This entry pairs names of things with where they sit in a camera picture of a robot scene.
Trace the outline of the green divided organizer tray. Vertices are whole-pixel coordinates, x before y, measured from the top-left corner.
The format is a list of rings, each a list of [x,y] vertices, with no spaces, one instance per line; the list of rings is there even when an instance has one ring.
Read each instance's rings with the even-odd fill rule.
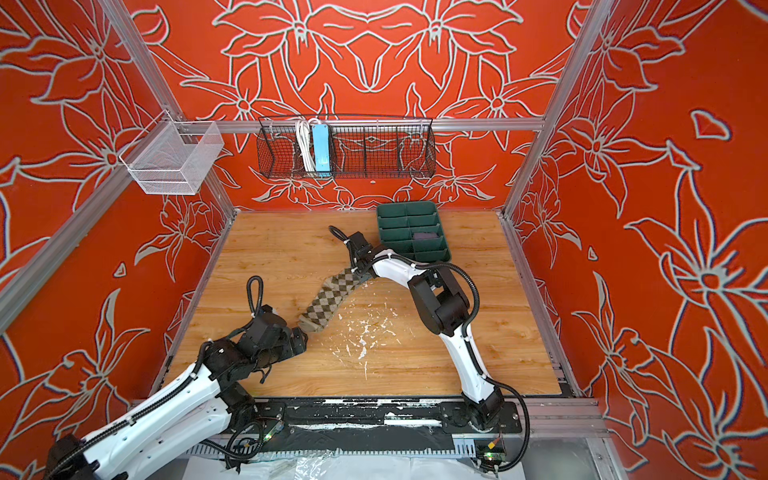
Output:
[[[451,252],[436,204],[409,201],[381,204],[376,208],[380,241],[394,252],[419,263],[448,262]],[[437,232],[440,242],[414,242],[414,232]]]

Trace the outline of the purple teal yellow sock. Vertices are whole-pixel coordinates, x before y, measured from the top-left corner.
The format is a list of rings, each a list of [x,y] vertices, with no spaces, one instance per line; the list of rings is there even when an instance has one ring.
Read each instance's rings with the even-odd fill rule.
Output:
[[[414,242],[440,242],[443,238],[442,235],[440,235],[437,232],[414,232],[413,233],[413,241]]]

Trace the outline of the clear plastic wall bin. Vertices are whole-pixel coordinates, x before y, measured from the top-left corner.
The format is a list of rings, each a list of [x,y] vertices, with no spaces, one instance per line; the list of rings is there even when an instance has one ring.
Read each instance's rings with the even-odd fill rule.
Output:
[[[162,111],[131,139],[118,160],[148,195],[195,195],[223,147],[215,122],[176,121]]]

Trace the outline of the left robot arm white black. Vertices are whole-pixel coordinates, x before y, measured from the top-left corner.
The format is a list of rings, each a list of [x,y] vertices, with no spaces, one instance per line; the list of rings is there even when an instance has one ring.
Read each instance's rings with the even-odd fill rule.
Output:
[[[251,276],[245,325],[204,342],[182,374],[117,420],[83,438],[58,440],[45,478],[146,479],[215,435],[263,429],[270,420],[242,381],[254,373],[267,378],[275,364],[304,353],[308,340],[264,304],[263,294],[263,279]]]

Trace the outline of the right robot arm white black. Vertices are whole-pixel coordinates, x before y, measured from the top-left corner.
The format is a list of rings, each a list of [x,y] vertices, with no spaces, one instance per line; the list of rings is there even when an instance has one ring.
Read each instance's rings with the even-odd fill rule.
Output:
[[[522,412],[522,443],[509,460],[489,448],[474,461],[478,469],[495,475],[514,469],[530,445],[530,413],[523,396],[490,375],[474,340],[471,325],[480,310],[479,290],[469,274],[450,262],[424,263],[383,246],[374,247],[360,232],[345,234],[331,225],[330,233],[346,247],[351,272],[393,281],[411,294],[425,327],[445,345],[459,376],[468,423],[476,430],[494,428],[506,405],[506,394]]]

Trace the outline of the olive argyle patterned sock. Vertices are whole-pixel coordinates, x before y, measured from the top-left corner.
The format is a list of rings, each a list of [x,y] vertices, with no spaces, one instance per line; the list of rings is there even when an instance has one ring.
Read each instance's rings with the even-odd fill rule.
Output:
[[[328,277],[310,306],[299,316],[299,328],[307,334],[323,331],[347,297],[371,279],[371,274],[361,275],[351,268]]]

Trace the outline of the light blue box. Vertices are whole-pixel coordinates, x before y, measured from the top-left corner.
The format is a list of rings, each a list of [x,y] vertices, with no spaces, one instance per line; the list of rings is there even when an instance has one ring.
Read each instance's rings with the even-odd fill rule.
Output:
[[[331,175],[330,135],[327,125],[319,123],[312,126],[315,171],[320,177]]]

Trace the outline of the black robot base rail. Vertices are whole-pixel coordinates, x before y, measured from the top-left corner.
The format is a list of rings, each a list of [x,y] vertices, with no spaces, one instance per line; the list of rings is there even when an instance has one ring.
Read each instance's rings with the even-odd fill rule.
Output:
[[[513,453],[529,436],[515,401],[481,424],[461,397],[274,397],[235,410],[213,438],[238,453],[473,457],[487,448]]]

